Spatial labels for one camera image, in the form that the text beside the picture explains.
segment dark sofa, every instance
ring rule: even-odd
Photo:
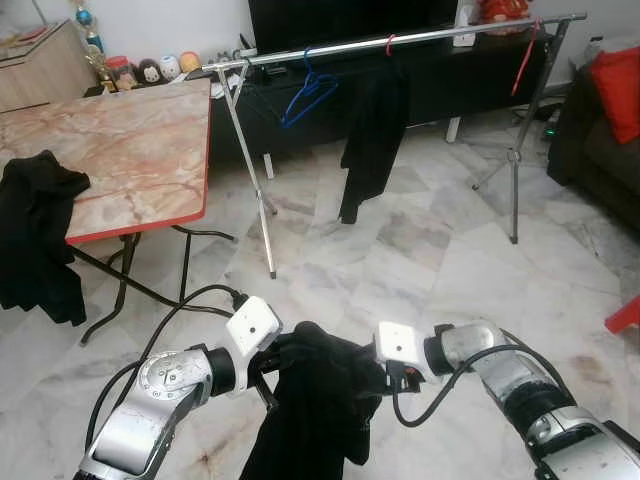
[[[561,185],[584,188],[640,230],[640,139],[621,145],[613,137],[588,67],[563,107],[547,173]]]

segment marble floor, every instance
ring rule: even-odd
[[[555,363],[581,404],[640,436],[637,329],[609,334],[604,319],[640,294],[640,239],[579,192],[550,180],[537,125],[522,168],[521,242],[507,240],[508,172],[480,192],[469,186],[504,158],[516,129],[508,112],[465,118],[457,143],[441,126],[408,132],[387,192],[364,204],[358,222],[336,222],[345,172],[341,144],[274,155],[264,180],[279,207],[271,222],[278,279],[267,273],[254,194],[241,164],[219,159],[210,172],[199,226],[237,235],[194,240],[189,288],[225,282],[269,301],[287,329],[303,320],[359,343],[380,320],[416,326],[490,319]],[[145,234],[134,275],[167,295],[178,289],[183,238]],[[86,245],[98,256],[117,241]],[[83,279],[91,320],[111,309],[116,282],[91,267]],[[210,305],[229,308],[211,294]],[[41,311],[0,312],[0,478],[71,480],[89,413],[107,379],[141,352],[167,312],[130,292],[119,318],[81,348],[86,326],[55,325]],[[180,313],[157,349],[216,344],[223,319]],[[402,399],[420,412],[437,387]],[[264,417],[258,395],[211,401],[179,427],[160,480],[236,479]],[[345,479],[531,479],[519,437],[478,380],[459,383],[434,417],[404,429],[386,400],[372,421],[371,459],[347,462]]]

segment black cabinet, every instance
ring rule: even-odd
[[[544,66],[551,37],[539,35],[515,96],[511,89],[529,45],[529,33],[495,37],[480,35],[468,48],[453,48],[451,39],[419,46],[397,46],[393,61],[411,80],[410,123],[417,125],[471,113],[528,103]],[[304,83],[302,62],[290,62],[287,73],[259,81],[254,73],[244,86],[238,115],[252,155],[309,147],[345,138],[357,114],[367,76],[388,62],[383,49],[366,54],[312,59],[318,73],[340,79],[336,92],[292,128],[279,117]],[[224,99],[212,100],[210,156],[242,158]]]

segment power cord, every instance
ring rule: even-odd
[[[120,380],[120,378],[122,378],[124,375],[126,375],[127,372],[133,370],[133,373],[129,377],[127,384],[124,386],[124,388],[122,389],[122,392],[120,392],[120,396],[116,400],[116,403],[113,407],[114,410],[118,405],[120,405],[124,401],[127,394],[129,393],[129,390],[131,390],[131,387],[133,386],[133,383],[135,382],[135,379],[138,376],[138,371],[140,367],[147,360],[147,357],[149,356],[151,349],[153,348],[156,341],[158,340],[160,333],[162,333],[162,330],[167,326],[169,321],[176,315],[176,313],[178,313],[185,305],[189,304],[189,302],[191,302],[194,298],[199,297],[200,295],[203,295],[212,290],[221,290],[221,291],[227,292],[231,296],[233,309],[235,311],[237,311],[244,304],[244,302],[246,302],[247,299],[249,298],[248,295],[244,293],[240,293],[237,290],[234,290],[233,288],[227,285],[214,284],[214,285],[208,285],[206,287],[202,287],[199,290],[196,290],[191,295],[187,296],[179,304],[177,304],[174,308],[172,308],[171,311],[162,319],[160,324],[156,327],[155,331],[153,332],[153,335],[151,335],[151,338],[147,342],[147,345],[144,351],[140,355],[140,358],[137,361],[130,363],[129,365],[124,367],[122,370],[120,370],[118,373],[116,373],[111,378],[111,380],[109,380],[109,382],[105,385],[105,387],[102,389],[102,392],[100,392],[100,395],[98,396],[98,399],[96,400],[96,403],[93,406],[91,417],[89,418],[89,425],[87,427],[87,435],[84,443],[85,452],[89,450],[89,447],[91,447],[91,444],[93,443],[95,427],[98,420],[98,415],[100,414],[100,410],[102,408],[102,404],[104,403],[108,393],[111,391],[111,389],[116,384],[116,382]],[[225,310],[216,309],[215,313],[226,318],[231,318],[233,316],[232,313],[229,313]]]
[[[497,347],[488,348],[486,350],[478,352],[475,355],[472,355],[471,357],[469,357],[465,362],[463,362],[456,369],[453,375],[451,375],[451,378],[449,379],[449,381],[445,384],[444,387],[442,387],[442,390],[440,390],[438,395],[436,395],[436,398],[427,407],[425,412],[415,420],[407,420],[402,415],[402,412],[400,411],[400,402],[398,401],[398,388],[396,388],[395,379],[392,378],[391,387],[393,390],[393,411],[396,414],[396,418],[398,419],[398,421],[405,427],[409,427],[409,428],[415,428],[422,425],[435,413],[436,409],[440,406],[440,404],[446,398],[449,392],[453,390],[453,387],[455,387],[458,379],[462,376],[463,373],[467,372],[473,366],[474,363],[490,355],[495,355],[496,353],[507,352],[507,351],[523,352],[529,355],[530,357],[534,358],[549,373],[549,375],[558,384],[558,387],[567,396],[567,398],[569,398],[573,403],[575,403],[575,399],[573,398],[573,395],[571,394],[566,384],[564,383],[564,380],[560,376],[560,373],[558,373],[555,367],[546,358],[544,358],[541,354],[539,354],[535,350],[532,350],[531,348],[529,348],[524,342],[519,340],[518,337],[516,337],[512,333],[506,330],[502,330],[502,332],[509,340],[514,342],[514,344],[499,345]]]

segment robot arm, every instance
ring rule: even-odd
[[[244,392],[251,359],[281,330],[264,300],[251,297],[227,323],[223,346],[209,351],[198,345],[149,357],[85,452],[74,480],[155,478],[176,425],[210,396]]]
[[[250,364],[281,329],[270,307],[251,297],[227,323],[226,341],[218,348],[209,351],[200,345],[146,359],[125,400],[85,453],[74,480],[152,480],[176,425],[210,396],[237,395],[255,386],[272,406],[260,371]],[[579,408],[562,382],[545,371],[553,370],[548,362],[540,368],[516,348],[488,323],[437,327],[436,335],[425,339],[411,327],[382,322],[375,352],[387,367],[391,385],[373,390],[393,394],[395,404],[399,392],[419,390],[418,381],[436,383],[448,374],[455,379],[473,367],[522,437],[539,480],[640,480],[638,441]],[[266,354],[270,360],[265,364],[277,364],[271,355]],[[422,423],[396,413],[407,426]]]
[[[423,338],[411,327],[379,325],[378,360],[390,376],[406,370],[400,365],[434,380],[480,352],[508,344],[500,330],[485,323],[438,327],[436,336]],[[602,424],[578,407],[529,357],[518,351],[493,353],[474,362],[473,369],[525,442],[536,478],[640,480],[640,443],[615,423]],[[395,380],[401,388],[403,379]]]

